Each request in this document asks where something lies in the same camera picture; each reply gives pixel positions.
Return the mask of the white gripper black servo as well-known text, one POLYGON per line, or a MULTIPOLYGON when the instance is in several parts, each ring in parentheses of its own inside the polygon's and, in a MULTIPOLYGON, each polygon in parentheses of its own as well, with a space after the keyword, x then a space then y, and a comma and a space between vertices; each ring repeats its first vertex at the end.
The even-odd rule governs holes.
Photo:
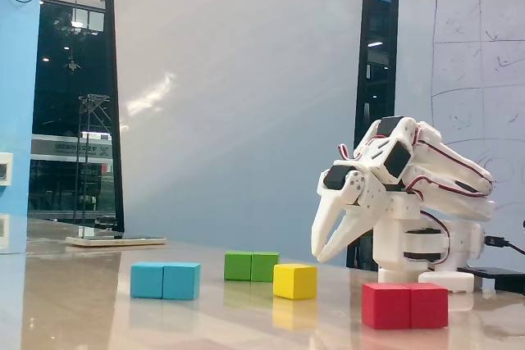
POLYGON ((385 185, 357 161, 334 161, 320 175, 317 193, 321 200, 311 228, 311 251, 319 262, 329 261, 371 230, 377 212, 386 207, 385 185))

